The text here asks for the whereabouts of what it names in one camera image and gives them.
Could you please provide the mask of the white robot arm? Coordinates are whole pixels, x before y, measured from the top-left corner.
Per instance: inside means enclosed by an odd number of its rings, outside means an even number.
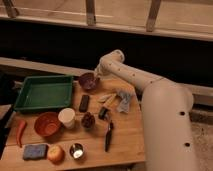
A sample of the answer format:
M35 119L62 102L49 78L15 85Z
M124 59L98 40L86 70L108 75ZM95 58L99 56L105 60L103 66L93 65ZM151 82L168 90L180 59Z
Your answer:
M179 83L124 64L121 50L99 60L98 75L114 74L142 92L147 171L199 171L189 112L192 93Z

